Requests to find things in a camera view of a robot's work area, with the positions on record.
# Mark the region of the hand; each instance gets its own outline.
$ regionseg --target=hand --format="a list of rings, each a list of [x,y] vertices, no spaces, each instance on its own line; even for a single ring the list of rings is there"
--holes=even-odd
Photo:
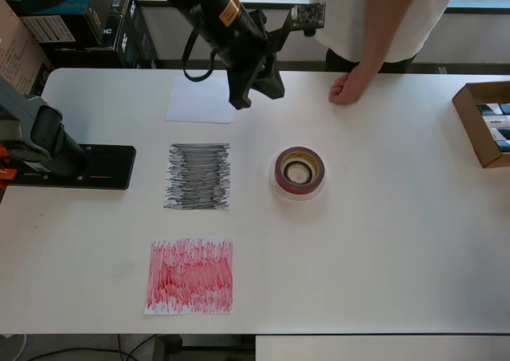
[[[361,98],[379,69],[363,64],[336,80],[329,91],[329,100],[336,104],[351,104]]]

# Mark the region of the white table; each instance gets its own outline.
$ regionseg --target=white table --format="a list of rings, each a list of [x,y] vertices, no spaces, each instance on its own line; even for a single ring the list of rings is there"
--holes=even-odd
[[[510,168],[481,168],[450,102],[504,77],[379,75],[339,107],[335,74],[282,73],[284,99],[252,92],[217,125],[165,121],[181,75],[51,75],[43,97],[77,142],[138,153],[125,192],[9,187],[0,333],[510,332]],[[164,210],[169,144],[203,142],[233,144],[230,210]],[[268,180],[295,145],[327,166],[323,193],[297,205]],[[145,316],[152,240],[197,236],[234,240],[233,313]]]

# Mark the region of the blank white paper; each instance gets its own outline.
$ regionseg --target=blank white paper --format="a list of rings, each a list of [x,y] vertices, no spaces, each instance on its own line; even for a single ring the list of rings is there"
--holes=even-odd
[[[229,103],[226,78],[207,78],[191,82],[185,77],[174,79],[167,120],[231,124],[236,109]]]

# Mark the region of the black pants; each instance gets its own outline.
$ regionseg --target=black pants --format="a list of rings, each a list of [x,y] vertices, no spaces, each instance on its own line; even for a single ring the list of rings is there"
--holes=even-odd
[[[414,57],[400,62],[385,62],[382,64],[380,73],[405,73],[413,62]],[[353,68],[358,66],[359,62],[350,62],[331,49],[326,53],[326,71],[327,72],[342,72],[350,73]]]

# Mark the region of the white t-shirt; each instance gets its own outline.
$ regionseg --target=white t-shirt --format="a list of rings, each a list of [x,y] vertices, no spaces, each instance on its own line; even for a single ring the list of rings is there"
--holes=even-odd
[[[435,27],[450,0],[413,0],[386,56],[386,62],[416,55]],[[367,0],[310,0],[326,2],[324,29],[316,37],[336,54],[359,62],[363,51],[363,23]]]

